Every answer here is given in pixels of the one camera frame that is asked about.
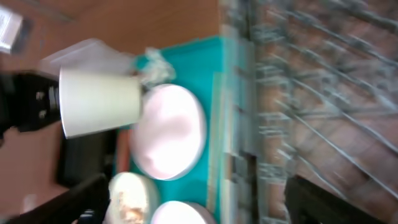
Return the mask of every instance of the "white bowl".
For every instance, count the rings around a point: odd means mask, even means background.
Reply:
[[[216,224],[208,210],[197,203],[169,201],[154,213],[151,224]]]
[[[120,201],[120,194],[124,193],[124,202]],[[106,211],[106,223],[126,224],[121,217],[121,205],[129,208],[141,208],[143,223],[149,223],[150,218],[159,206],[159,193],[150,179],[130,172],[116,175],[109,183],[111,202]]]
[[[142,117],[132,135],[131,154],[146,175],[174,180],[199,160],[206,140],[203,109],[177,85],[159,85],[144,97]]]

